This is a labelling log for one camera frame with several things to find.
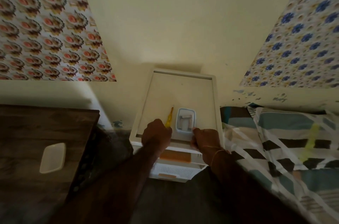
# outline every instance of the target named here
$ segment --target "patterned wallpaper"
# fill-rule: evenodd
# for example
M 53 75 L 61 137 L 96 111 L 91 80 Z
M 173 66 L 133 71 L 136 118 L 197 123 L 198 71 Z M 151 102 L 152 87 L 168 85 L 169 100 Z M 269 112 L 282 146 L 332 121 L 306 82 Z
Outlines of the patterned wallpaper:
M 339 0 L 290 0 L 241 86 L 339 87 Z
M 0 79 L 116 81 L 87 0 L 0 0 Z

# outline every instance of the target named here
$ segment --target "paint stain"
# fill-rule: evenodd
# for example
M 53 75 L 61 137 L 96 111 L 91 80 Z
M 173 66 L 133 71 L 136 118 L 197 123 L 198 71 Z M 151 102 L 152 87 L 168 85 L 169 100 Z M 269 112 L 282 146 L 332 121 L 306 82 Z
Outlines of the paint stain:
M 285 102 L 287 99 L 284 98 L 278 98 L 278 97 L 274 97 L 273 101 L 278 101 L 278 102 Z
M 115 128 L 122 128 L 122 121 L 121 120 L 116 120 L 116 121 L 113 121 L 113 127 Z

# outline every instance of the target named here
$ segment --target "wall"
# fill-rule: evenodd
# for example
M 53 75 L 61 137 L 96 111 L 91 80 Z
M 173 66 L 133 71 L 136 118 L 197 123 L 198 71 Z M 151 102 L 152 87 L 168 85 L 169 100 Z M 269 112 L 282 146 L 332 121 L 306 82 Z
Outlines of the wall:
M 117 82 L 90 86 L 111 121 L 133 124 L 140 94 L 156 65 L 214 74 L 220 105 L 339 110 L 335 90 L 240 88 L 239 83 L 289 0 L 88 0 Z M 84 94 L 70 82 L 1 82 L 0 102 L 15 95 L 70 104 Z

